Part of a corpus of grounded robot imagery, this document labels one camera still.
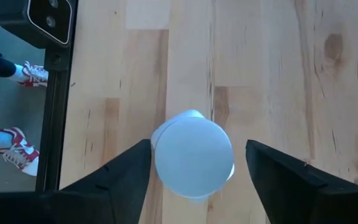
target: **wooden floor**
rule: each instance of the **wooden floor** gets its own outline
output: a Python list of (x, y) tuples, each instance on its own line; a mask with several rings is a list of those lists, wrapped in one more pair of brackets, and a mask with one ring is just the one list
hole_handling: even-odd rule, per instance
[(61, 187), (197, 109), (228, 133), (236, 173), (207, 203), (154, 168), (140, 223), (267, 223), (245, 144), (358, 184), (358, 0), (80, 0)]

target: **paper cup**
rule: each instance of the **paper cup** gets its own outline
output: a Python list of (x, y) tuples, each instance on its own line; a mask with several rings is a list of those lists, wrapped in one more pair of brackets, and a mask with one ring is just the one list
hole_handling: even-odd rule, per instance
[(206, 200), (234, 172), (234, 153), (227, 134), (196, 110), (163, 123), (152, 135), (155, 167), (172, 192)]

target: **person's leg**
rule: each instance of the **person's leg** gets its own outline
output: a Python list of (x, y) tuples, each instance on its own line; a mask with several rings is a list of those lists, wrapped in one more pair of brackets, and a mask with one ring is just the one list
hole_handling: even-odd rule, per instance
[(19, 128), (0, 129), (0, 154), (22, 172), (37, 175), (39, 152), (27, 142)]
[(17, 65), (0, 57), (0, 77), (9, 78), (24, 86), (47, 86), (48, 72), (29, 62)]

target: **black camera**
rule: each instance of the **black camera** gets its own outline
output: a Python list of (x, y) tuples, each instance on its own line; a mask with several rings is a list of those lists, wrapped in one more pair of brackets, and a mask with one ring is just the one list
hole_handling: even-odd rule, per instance
[(34, 47), (68, 47), (72, 24), (69, 0), (0, 0), (0, 26)]

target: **red and white sneaker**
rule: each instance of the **red and white sneaker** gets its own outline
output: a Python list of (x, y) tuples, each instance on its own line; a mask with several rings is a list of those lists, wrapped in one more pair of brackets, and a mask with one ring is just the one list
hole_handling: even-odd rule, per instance
[(43, 66), (31, 65), (29, 62), (24, 62), (23, 74), (29, 79), (25, 82), (18, 82), (18, 84), (26, 87), (47, 86), (48, 71)]
[(5, 161), (13, 163), (19, 170), (31, 176), (37, 176), (39, 151), (29, 144), (19, 128), (4, 128), (0, 132), (12, 136), (12, 146), (0, 149)]

